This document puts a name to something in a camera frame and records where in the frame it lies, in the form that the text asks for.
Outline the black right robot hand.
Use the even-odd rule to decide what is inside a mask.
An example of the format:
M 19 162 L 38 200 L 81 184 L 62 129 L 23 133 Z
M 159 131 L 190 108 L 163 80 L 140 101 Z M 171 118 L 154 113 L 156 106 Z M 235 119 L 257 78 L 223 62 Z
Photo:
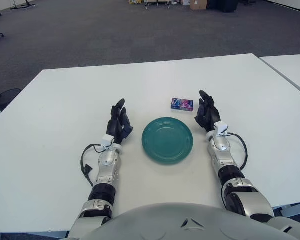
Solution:
M 199 108 L 194 119 L 208 133 L 215 129 L 214 125 L 221 121 L 221 117 L 218 109 L 215 107 L 213 97 L 203 90 L 199 91 L 199 95 Z

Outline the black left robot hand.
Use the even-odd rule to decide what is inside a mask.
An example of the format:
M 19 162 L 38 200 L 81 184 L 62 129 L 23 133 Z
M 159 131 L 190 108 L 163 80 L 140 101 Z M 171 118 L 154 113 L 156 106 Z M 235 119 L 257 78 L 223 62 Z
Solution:
M 133 131 L 127 110 L 124 107 L 125 99 L 121 99 L 116 105 L 112 106 L 111 119 L 108 122 L 106 134 L 114 137 L 114 144 L 121 144 Z

